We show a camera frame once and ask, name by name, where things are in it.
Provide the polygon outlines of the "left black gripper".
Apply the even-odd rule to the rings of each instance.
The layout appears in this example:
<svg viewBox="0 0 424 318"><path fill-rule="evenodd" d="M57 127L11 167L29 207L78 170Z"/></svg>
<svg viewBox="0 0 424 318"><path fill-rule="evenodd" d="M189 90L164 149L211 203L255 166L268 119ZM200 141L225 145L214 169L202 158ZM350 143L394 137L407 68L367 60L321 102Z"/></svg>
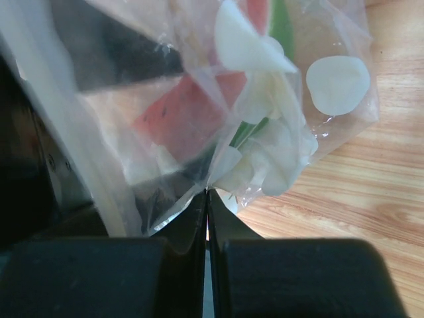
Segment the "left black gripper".
<svg viewBox="0 0 424 318"><path fill-rule="evenodd" d="M44 237L105 237L92 200L1 61L1 248Z"/></svg>

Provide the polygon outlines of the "red watermelon slice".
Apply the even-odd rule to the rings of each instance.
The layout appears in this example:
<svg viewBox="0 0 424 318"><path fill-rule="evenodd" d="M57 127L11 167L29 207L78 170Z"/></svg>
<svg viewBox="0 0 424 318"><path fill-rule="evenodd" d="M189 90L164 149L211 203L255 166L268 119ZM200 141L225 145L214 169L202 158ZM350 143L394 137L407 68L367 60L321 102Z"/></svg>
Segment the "red watermelon slice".
<svg viewBox="0 0 424 318"><path fill-rule="evenodd" d="M245 11L257 31L276 40L292 59L293 30L286 2L247 1ZM186 153L190 146L203 148L207 139L224 125L227 113L234 108L247 82L244 73L222 74L215 79L222 91L223 105L212 101L191 76L183 76L174 88L139 115L132 127L140 136L170 152Z"/></svg>

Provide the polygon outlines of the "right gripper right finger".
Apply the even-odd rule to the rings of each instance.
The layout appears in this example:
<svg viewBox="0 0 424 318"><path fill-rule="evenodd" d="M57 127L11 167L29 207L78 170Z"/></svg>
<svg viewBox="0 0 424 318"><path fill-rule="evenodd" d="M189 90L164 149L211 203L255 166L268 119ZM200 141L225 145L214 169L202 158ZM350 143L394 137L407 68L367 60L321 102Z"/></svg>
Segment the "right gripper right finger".
<svg viewBox="0 0 424 318"><path fill-rule="evenodd" d="M406 317L381 254L355 238L258 235L207 194L216 317Z"/></svg>

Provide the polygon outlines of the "polka dot zip bag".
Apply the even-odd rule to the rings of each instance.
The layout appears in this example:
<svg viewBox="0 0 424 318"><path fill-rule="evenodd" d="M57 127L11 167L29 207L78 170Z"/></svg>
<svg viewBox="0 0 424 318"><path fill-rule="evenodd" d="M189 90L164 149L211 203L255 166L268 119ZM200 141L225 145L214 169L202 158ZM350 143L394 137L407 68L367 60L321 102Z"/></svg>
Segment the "polka dot zip bag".
<svg viewBox="0 0 424 318"><path fill-rule="evenodd" d="M152 235L206 189L279 196L379 117L363 1L2 1L1 116L56 206Z"/></svg>

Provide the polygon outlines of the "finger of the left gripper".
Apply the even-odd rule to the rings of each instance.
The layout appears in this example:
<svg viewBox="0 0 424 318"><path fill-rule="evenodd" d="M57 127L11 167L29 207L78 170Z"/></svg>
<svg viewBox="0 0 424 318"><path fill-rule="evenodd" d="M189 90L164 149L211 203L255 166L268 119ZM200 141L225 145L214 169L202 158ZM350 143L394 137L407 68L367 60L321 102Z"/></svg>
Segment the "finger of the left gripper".
<svg viewBox="0 0 424 318"><path fill-rule="evenodd" d="M209 148L165 174L131 185L142 229L161 229L205 189L215 150Z"/></svg>
<svg viewBox="0 0 424 318"><path fill-rule="evenodd" d="M50 1L49 6L80 91L183 73L176 50L125 26L86 1Z"/></svg>

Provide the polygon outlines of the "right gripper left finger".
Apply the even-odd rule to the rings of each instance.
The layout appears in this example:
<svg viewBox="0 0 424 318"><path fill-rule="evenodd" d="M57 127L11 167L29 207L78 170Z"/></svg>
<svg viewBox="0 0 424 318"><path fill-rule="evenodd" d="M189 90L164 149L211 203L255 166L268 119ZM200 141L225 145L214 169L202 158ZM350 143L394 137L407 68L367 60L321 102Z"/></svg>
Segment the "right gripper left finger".
<svg viewBox="0 0 424 318"><path fill-rule="evenodd" d="M148 238L55 238L18 245L1 275L2 317L201 317L201 193Z"/></svg>

